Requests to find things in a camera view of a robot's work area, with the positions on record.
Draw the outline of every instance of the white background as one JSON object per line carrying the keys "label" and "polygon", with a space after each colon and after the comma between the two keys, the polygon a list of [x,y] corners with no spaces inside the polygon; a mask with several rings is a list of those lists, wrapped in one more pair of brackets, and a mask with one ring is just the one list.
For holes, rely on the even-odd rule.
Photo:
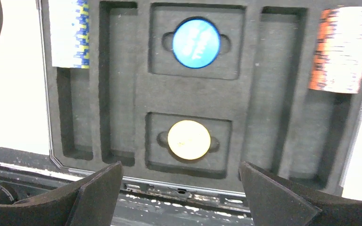
{"label": "white background", "polygon": [[[35,0],[1,0],[0,146],[49,154],[41,35]],[[362,124],[344,197],[362,200]]]}

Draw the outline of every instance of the blue poker chip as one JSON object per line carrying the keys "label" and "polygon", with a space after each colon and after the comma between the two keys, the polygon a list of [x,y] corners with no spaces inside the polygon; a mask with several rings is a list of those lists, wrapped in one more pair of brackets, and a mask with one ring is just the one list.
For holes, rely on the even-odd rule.
{"label": "blue poker chip", "polygon": [[203,19],[183,23],[174,34],[175,58],[189,68],[211,64],[220,52],[220,34],[216,27]]}

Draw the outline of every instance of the black foam tray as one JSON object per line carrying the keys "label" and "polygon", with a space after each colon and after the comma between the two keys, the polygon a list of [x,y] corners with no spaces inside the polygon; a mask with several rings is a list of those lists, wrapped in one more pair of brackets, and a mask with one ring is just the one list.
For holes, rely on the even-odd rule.
{"label": "black foam tray", "polygon": [[[309,90],[321,11],[362,0],[90,0],[90,68],[51,65],[49,7],[42,1],[51,157],[97,171],[121,160],[124,175],[243,193],[250,161],[327,193],[338,188],[362,103],[359,94]],[[222,37],[208,67],[179,64],[171,41],[189,17]],[[177,121],[205,125],[219,150],[177,160],[159,144]]]}

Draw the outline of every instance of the yellow disc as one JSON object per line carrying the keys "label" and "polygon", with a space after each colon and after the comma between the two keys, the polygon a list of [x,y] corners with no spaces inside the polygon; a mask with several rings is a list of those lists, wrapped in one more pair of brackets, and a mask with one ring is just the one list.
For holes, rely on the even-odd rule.
{"label": "yellow disc", "polygon": [[167,139],[171,151],[187,160],[198,159],[205,155],[211,142],[209,131],[202,124],[191,120],[174,124]]}

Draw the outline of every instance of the round button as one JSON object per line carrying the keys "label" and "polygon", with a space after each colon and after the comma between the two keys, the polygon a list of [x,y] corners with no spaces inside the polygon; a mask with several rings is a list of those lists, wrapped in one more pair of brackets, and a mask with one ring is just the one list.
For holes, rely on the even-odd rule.
{"label": "round button", "polygon": [[189,20],[175,31],[173,52],[175,58],[186,67],[206,67],[220,52],[219,32],[206,20]]}
{"label": "round button", "polygon": [[174,124],[167,139],[171,151],[186,160],[205,155],[211,142],[209,131],[202,124],[190,120]]}

